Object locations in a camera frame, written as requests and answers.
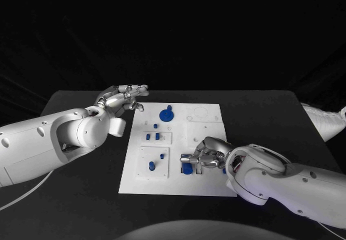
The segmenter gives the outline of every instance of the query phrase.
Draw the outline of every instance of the black curtain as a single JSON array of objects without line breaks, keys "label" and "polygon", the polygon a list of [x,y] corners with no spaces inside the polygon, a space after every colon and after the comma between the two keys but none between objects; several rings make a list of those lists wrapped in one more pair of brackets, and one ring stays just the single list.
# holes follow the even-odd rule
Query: black curtain
[{"label": "black curtain", "polygon": [[0,14],[0,125],[40,115],[57,90],[291,90],[346,106],[346,6],[20,3]]}]

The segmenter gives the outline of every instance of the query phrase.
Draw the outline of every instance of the dark fabric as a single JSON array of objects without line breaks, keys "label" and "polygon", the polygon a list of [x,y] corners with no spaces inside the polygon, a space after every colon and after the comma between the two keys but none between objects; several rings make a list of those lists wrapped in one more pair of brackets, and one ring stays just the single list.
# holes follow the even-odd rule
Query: dark fabric
[{"label": "dark fabric", "polygon": [[101,91],[122,84],[151,90],[292,90],[301,102],[338,111],[344,9],[334,2],[2,6],[0,125],[39,116],[57,90]]},{"label": "dark fabric", "polygon": [[[56,92],[41,115],[88,107],[98,94]],[[289,91],[151,91],[137,100],[219,104],[226,139],[235,146],[259,144],[292,162],[340,172]],[[125,111],[121,118],[126,121],[122,137],[109,135],[96,150],[57,168],[39,189],[0,212],[0,239],[113,239],[151,224],[187,219],[246,224],[294,239],[333,238],[314,221],[291,213],[274,199],[258,206],[240,197],[118,194],[134,112]],[[0,188],[0,206],[41,178]]]}]

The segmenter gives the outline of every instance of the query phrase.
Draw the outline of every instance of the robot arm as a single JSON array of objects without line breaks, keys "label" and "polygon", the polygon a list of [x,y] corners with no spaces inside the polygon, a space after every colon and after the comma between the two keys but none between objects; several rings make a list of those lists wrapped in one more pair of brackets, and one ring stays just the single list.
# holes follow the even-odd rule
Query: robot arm
[{"label": "robot arm", "polygon": [[121,137],[125,121],[118,117],[126,109],[144,111],[135,97],[147,96],[147,89],[111,86],[93,106],[0,127],[0,187],[34,179],[92,152],[108,134]]},{"label": "robot arm", "polygon": [[252,204],[274,198],[297,215],[346,229],[346,175],[291,163],[265,147],[235,147],[213,137],[180,161],[224,168],[226,186]]}]

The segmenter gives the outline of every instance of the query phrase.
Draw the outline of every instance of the robotic hand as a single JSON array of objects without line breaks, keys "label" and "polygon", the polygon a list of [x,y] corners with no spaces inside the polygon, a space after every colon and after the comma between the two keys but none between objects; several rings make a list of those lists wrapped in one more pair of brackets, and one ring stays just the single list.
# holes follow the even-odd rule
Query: robotic hand
[{"label": "robotic hand", "polygon": [[346,175],[291,163],[262,146],[206,137],[181,163],[224,168],[226,186],[252,204],[274,198],[299,216],[346,229]]},{"label": "robotic hand", "polygon": [[41,176],[95,150],[106,135],[122,136],[125,110],[144,107],[147,85],[111,86],[93,106],[33,118],[0,127],[0,187]]}]

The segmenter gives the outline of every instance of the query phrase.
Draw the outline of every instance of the blue knob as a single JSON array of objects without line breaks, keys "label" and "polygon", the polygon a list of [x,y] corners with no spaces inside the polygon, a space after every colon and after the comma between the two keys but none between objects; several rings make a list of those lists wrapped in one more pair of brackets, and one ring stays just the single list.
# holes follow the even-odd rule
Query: blue knob
[{"label": "blue knob", "polygon": [[163,122],[168,122],[168,121],[171,121],[173,117],[174,117],[174,114],[171,112],[171,106],[168,105],[167,109],[160,111],[160,120]]},{"label": "blue knob", "polygon": [[154,164],[152,161],[148,163],[148,170],[150,170],[150,171],[154,171],[154,170],[155,170],[155,164]]},{"label": "blue knob", "polygon": [[193,173],[193,165],[190,163],[181,163],[181,172],[183,174],[188,175]]}]

